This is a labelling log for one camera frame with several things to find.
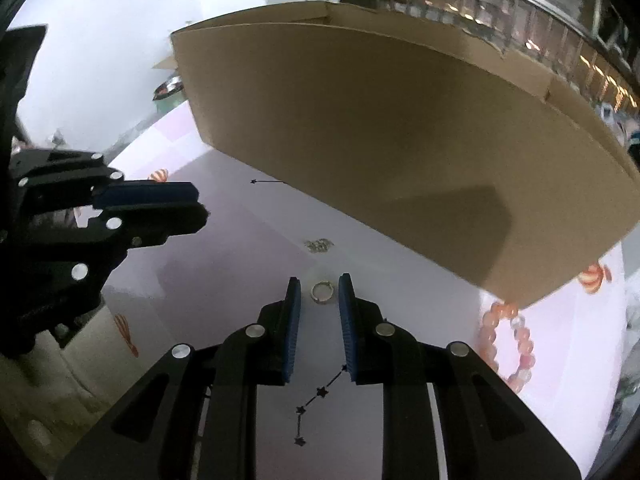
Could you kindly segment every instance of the metal screw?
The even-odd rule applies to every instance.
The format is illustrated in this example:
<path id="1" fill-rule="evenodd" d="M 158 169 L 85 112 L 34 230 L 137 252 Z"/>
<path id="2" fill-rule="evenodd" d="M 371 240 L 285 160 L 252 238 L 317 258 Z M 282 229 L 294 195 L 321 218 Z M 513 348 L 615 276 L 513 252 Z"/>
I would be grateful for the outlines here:
<path id="1" fill-rule="evenodd" d="M 117 216 L 112 216 L 107 220 L 107 229 L 114 230 L 120 227 L 121 225 L 122 225 L 122 220 Z"/>
<path id="2" fill-rule="evenodd" d="M 469 347 L 460 341 L 456 341 L 451 343 L 449 351 L 456 357 L 466 357 L 469 354 Z"/>
<path id="3" fill-rule="evenodd" d="M 176 359 L 182 359 L 187 357 L 191 353 L 191 347 L 189 345 L 176 345 L 171 348 L 171 355 Z"/>
<path id="4" fill-rule="evenodd" d="M 381 335 L 382 337 L 391 337 L 396 333 L 396 327 L 391 323 L 380 323 L 376 327 L 376 334 Z"/>
<path id="5" fill-rule="evenodd" d="M 265 328 L 262 325 L 249 325 L 244 331 L 249 337 L 262 337 L 266 332 Z"/>
<path id="6" fill-rule="evenodd" d="M 84 280 L 88 273 L 89 267 L 87 267 L 86 264 L 75 264 L 74 268 L 71 269 L 71 277 L 76 280 L 76 282 Z"/>

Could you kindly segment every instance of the pink bead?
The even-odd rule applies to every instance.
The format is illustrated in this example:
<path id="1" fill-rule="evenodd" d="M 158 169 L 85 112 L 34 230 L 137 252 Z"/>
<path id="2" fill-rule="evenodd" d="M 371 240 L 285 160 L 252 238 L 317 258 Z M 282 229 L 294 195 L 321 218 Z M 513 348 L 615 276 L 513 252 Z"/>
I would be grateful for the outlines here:
<path id="1" fill-rule="evenodd" d="M 514 377 L 513 379 L 511 379 L 511 377 L 507 380 L 507 385 L 511 388 L 513 393 L 519 394 L 522 391 L 525 382 L 519 377 Z"/>
<path id="2" fill-rule="evenodd" d="M 487 326 L 489 328 L 495 328 L 498 326 L 498 322 L 499 322 L 499 318 L 497 316 L 497 314 L 494 314 L 493 312 L 489 311 L 489 312 L 485 312 L 484 316 L 482 316 L 482 324 L 484 326 Z"/>
<path id="3" fill-rule="evenodd" d="M 531 354 L 533 352 L 533 341 L 531 339 L 524 339 L 518 343 L 518 352 L 522 355 Z"/>
<path id="4" fill-rule="evenodd" d="M 531 330 L 529 330 L 525 326 L 521 326 L 513 331 L 513 337 L 516 339 L 516 341 L 523 341 L 525 339 L 529 339 L 530 335 L 531 335 Z"/>
<path id="5" fill-rule="evenodd" d="M 487 345 L 481 350 L 482 359 L 484 359 L 485 363 L 489 363 L 495 359 L 498 355 L 498 349 L 495 345 Z"/>
<path id="6" fill-rule="evenodd" d="M 504 305 L 504 317 L 507 319 L 513 319 L 518 315 L 518 307 L 513 303 L 507 303 Z"/>
<path id="7" fill-rule="evenodd" d="M 496 301 L 491 306 L 491 312 L 493 312 L 496 316 L 498 316 L 498 319 L 503 318 L 504 317 L 504 305 L 501 304 L 501 303 L 498 303 Z"/>
<path id="8" fill-rule="evenodd" d="M 478 332 L 478 342 L 480 346 L 484 346 L 487 343 L 493 343 L 495 341 L 495 330 L 488 326 L 481 326 Z"/>
<path id="9" fill-rule="evenodd" d="M 521 370 L 530 370 L 533 365 L 536 364 L 536 358 L 533 354 L 522 354 L 520 356 L 520 368 Z"/>

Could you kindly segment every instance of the cardboard flap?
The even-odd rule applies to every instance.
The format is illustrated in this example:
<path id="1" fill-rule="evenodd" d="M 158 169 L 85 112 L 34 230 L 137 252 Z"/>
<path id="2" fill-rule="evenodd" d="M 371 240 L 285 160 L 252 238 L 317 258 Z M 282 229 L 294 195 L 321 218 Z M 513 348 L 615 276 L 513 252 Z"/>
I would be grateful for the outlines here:
<path id="1" fill-rule="evenodd" d="M 175 70 L 178 68 L 178 64 L 175 62 L 174 56 L 167 56 L 162 61 L 158 61 L 151 68 L 159 68 L 162 70 Z"/>
<path id="2" fill-rule="evenodd" d="M 504 300 L 555 290 L 640 218 L 581 127 L 455 57 L 300 23 L 173 41 L 203 140 Z"/>
<path id="3" fill-rule="evenodd" d="M 607 125 L 596 115 L 584 98 L 574 91 L 562 78 L 555 76 L 549 85 L 546 102 L 562 110 L 578 125 L 591 134 L 594 140 L 611 155 L 626 171 L 633 181 L 640 186 L 640 173 L 636 165 L 611 135 Z"/>
<path id="4" fill-rule="evenodd" d="M 414 18 L 398 12 L 376 11 L 354 5 L 330 4 L 330 25 L 386 34 L 428 46 L 498 75 L 532 95 L 543 99 L 554 73 L 520 52 L 503 54 L 485 40 L 454 25 Z"/>
<path id="5" fill-rule="evenodd" d="M 178 32 L 199 30 L 209 27 L 223 27 L 224 25 L 242 25 L 248 23 L 323 23 L 329 17 L 327 2 L 294 2 L 271 6 L 254 7 L 238 10 L 209 18 L 180 29 Z"/>

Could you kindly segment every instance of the white table surface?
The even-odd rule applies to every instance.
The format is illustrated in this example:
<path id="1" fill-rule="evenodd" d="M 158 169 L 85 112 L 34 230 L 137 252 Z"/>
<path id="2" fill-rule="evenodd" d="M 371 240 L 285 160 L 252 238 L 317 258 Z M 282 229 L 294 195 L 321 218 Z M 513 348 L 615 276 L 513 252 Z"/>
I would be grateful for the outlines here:
<path id="1" fill-rule="evenodd" d="M 191 181 L 211 215 L 194 235 L 161 247 L 129 251 L 104 289 L 107 304 L 126 314 L 140 359 L 150 366 L 171 345 L 218 344 L 254 322 L 260 308 L 283 298 L 289 276 L 302 282 L 303 303 L 291 384 L 260 388 L 257 473 L 261 479 L 379 478 L 382 388 L 356 387 L 343 374 L 303 419 L 308 444 L 294 446 L 295 407 L 344 363 L 337 303 L 318 305 L 319 280 L 351 274 L 356 294 L 418 340 L 475 345 L 481 313 L 494 298 L 434 262 L 287 184 L 206 146 L 188 103 L 137 138 L 111 166 L 127 180 L 165 168 L 169 181 Z M 327 253 L 306 240 L 328 238 Z M 600 262 L 612 283 L 593 296 L 572 280 L 523 312 L 535 342 L 533 378 L 522 400 L 571 454 L 585 476 L 609 418 L 620 376 L 625 329 L 622 250 Z M 517 367 L 505 323 L 498 327 L 500 372 Z"/>

